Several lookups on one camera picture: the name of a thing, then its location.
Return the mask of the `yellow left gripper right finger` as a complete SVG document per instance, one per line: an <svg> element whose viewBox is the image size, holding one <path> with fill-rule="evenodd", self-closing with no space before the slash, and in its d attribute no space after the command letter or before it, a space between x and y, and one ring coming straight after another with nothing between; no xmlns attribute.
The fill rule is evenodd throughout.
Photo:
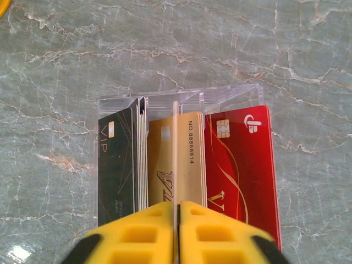
<svg viewBox="0 0 352 264"><path fill-rule="evenodd" d="M264 230L191 201L178 205L179 263L288 263Z"/></svg>

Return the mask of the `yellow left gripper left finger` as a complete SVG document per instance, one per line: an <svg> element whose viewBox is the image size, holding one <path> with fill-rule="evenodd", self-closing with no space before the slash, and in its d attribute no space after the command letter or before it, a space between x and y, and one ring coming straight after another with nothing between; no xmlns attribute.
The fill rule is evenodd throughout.
<svg viewBox="0 0 352 264"><path fill-rule="evenodd" d="M89 231L62 263L173 263L172 204L161 202Z"/></svg>

